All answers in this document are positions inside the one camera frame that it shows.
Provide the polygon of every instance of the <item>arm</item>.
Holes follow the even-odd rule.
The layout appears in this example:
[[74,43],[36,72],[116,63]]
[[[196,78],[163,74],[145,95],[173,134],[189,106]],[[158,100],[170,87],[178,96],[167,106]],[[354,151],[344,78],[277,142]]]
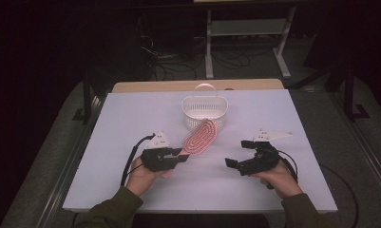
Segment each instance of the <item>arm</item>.
[[126,187],[121,187],[112,199],[91,208],[76,228],[131,226],[135,212],[143,205],[139,196],[164,173],[164,171],[154,173],[145,168],[140,158],[132,162],[131,170]]
[[261,183],[271,183],[276,193],[283,199],[287,227],[289,228],[334,228],[330,220],[320,215],[314,208],[308,195],[291,176],[286,165],[280,161],[278,165],[265,172],[251,175],[260,178]]

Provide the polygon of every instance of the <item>white metal stand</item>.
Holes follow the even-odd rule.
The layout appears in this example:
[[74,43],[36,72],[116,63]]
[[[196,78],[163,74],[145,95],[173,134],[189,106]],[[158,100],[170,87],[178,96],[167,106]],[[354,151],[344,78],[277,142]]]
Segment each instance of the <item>white metal stand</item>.
[[211,10],[207,15],[207,50],[205,54],[206,78],[213,79],[213,64],[211,57],[211,37],[227,35],[262,35],[280,34],[280,42],[273,48],[276,62],[284,78],[290,78],[291,73],[282,58],[282,50],[288,38],[288,33],[294,18],[296,8],[290,8],[287,18],[279,19],[259,19],[259,20],[232,20],[232,21],[212,21]]

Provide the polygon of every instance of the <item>white desk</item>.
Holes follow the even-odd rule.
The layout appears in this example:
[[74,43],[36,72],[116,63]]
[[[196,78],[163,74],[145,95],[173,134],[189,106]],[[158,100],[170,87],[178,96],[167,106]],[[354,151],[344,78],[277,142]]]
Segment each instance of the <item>white desk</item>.
[[[163,131],[172,147],[181,147],[189,133],[181,101],[190,95],[189,91],[109,94],[63,208],[86,212],[110,199],[120,187],[132,147],[142,137]],[[261,128],[294,132],[293,137],[272,145],[295,159],[300,185],[315,207],[323,213],[337,210],[288,90],[225,90],[219,95],[228,100],[229,109],[217,139],[201,155],[178,164],[170,179],[158,179],[142,196],[144,205],[139,212],[282,211],[275,191],[225,166],[224,158],[243,161],[253,157],[254,150],[241,148],[240,141],[252,140]],[[137,156],[145,145],[143,142]]]

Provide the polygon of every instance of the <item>plastic basket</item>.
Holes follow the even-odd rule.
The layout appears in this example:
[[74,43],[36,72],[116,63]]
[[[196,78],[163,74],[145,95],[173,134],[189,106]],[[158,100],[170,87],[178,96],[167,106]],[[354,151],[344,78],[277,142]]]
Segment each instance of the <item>plastic basket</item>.
[[[211,87],[215,90],[215,96],[195,96],[197,89],[203,86]],[[192,96],[184,98],[182,109],[185,115],[185,124],[189,130],[194,130],[205,119],[211,120],[220,131],[224,124],[224,117],[228,109],[228,102],[225,98],[218,96],[217,90],[210,84],[197,85]]]

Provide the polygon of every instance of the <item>dark green jacket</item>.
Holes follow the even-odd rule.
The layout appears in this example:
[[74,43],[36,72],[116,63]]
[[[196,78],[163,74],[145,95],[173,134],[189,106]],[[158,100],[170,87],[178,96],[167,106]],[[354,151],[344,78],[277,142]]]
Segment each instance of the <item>dark green jacket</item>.
[[[128,228],[143,201],[122,187],[109,200],[94,206],[76,228]],[[287,228],[334,228],[331,221],[318,214],[308,195],[300,194],[282,202]]]

